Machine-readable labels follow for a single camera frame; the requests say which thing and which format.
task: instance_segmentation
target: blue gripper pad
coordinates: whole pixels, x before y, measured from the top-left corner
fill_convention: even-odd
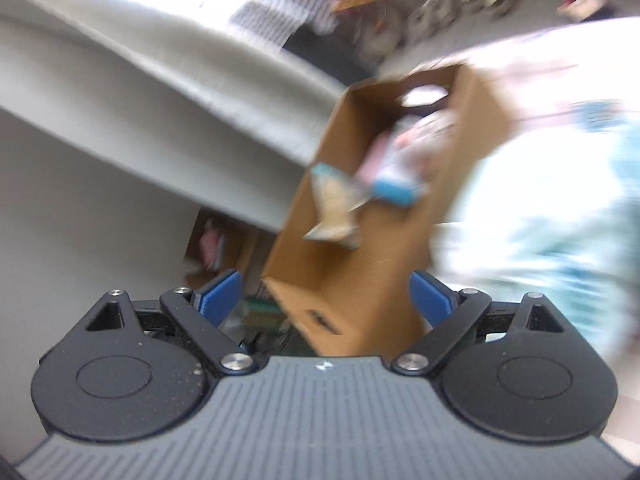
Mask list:
[[[193,306],[216,328],[242,298],[242,274],[229,270],[195,291]]]
[[[423,270],[416,270],[409,278],[409,297],[432,328],[436,328],[458,307],[458,295]]]

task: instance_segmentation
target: white logo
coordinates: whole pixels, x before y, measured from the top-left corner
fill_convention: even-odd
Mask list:
[[[334,364],[330,363],[329,361],[322,361],[318,364],[316,364],[316,368],[318,370],[320,370],[321,372],[325,372],[327,370],[331,370],[331,368],[334,367]]]

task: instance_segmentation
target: floor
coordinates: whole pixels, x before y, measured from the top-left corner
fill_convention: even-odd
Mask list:
[[[392,54],[380,67],[380,72],[383,75],[406,73],[422,62],[472,46],[543,28],[562,26],[567,22],[556,16],[556,9],[564,1],[516,0],[513,9],[501,18],[463,11],[447,30],[435,34],[423,43]],[[640,15],[640,0],[610,1],[617,9],[616,16]]]

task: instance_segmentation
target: gray plastic panel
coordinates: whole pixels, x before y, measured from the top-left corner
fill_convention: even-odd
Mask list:
[[[378,358],[276,357],[222,380],[165,434],[122,445],[54,435],[18,470],[28,480],[621,480],[632,468],[595,437],[539,447],[476,431],[426,380]]]

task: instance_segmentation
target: striped cloth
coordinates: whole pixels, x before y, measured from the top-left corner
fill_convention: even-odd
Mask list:
[[[331,12],[338,0],[250,0],[230,23],[282,47],[303,24],[316,34],[331,34],[338,25]]]

